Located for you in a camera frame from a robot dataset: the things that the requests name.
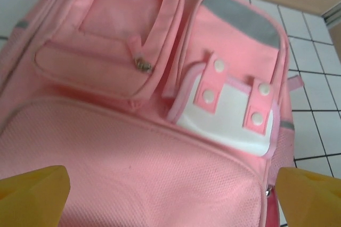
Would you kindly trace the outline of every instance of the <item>pink mesh panel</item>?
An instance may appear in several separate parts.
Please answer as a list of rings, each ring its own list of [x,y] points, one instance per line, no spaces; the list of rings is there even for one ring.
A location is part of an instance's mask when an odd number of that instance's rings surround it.
[[[292,167],[294,161],[294,135],[293,130],[280,128],[277,148],[271,160],[269,169],[269,184],[274,185],[278,171],[281,167]]]
[[[46,100],[16,111],[0,158],[0,179],[67,168],[59,226],[264,226],[257,177],[230,156],[88,105]]]

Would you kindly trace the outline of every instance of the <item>snap button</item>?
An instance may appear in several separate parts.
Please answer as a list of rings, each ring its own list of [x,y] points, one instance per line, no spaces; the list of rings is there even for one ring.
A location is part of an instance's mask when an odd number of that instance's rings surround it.
[[[222,72],[225,69],[225,63],[221,59],[217,59],[214,61],[214,69],[216,72]]]
[[[259,112],[255,112],[251,116],[252,123],[256,126],[261,126],[263,123],[263,116]]]
[[[269,95],[270,94],[270,85],[267,83],[261,83],[258,87],[258,91],[261,95]]]
[[[212,90],[205,90],[202,94],[205,103],[213,103],[214,101],[214,92]]]

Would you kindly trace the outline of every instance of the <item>pink strap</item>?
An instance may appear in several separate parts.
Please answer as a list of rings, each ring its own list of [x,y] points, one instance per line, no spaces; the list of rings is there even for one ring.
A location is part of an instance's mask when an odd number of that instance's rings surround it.
[[[214,114],[227,73],[226,63],[217,54],[212,53],[201,75],[194,104]]]
[[[277,194],[275,189],[271,190],[270,196],[267,199],[267,213],[265,227],[279,227],[280,215]]]
[[[134,59],[143,57],[141,36],[131,36],[128,38],[127,44]]]
[[[301,88],[303,86],[304,86],[304,82],[300,75],[296,75],[288,79],[288,88],[290,92],[298,88]]]
[[[274,98],[271,84],[254,79],[243,126],[248,130],[265,135]]]

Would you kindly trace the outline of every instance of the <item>yellow object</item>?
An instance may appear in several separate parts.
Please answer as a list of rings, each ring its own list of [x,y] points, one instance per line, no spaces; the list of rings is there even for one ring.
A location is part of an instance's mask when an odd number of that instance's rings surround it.
[[[0,180],[0,226],[57,226],[70,191],[63,166]]]
[[[289,227],[340,227],[341,180],[281,168],[276,192]]]

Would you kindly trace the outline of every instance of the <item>metal zipper pull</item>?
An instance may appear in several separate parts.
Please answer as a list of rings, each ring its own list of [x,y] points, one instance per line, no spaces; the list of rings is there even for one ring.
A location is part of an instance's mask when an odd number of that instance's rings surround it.
[[[135,35],[130,37],[128,40],[128,47],[131,54],[133,55],[137,70],[151,74],[153,72],[153,66],[143,57],[141,36]]]
[[[146,72],[148,74],[153,72],[153,66],[149,62],[145,61],[143,57],[135,58],[134,61],[136,68],[141,72]]]
[[[265,195],[266,195],[267,198],[270,197],[272,189],[273,189],[272,185],[269,185],[267,187],[266,192],[265,192]]]

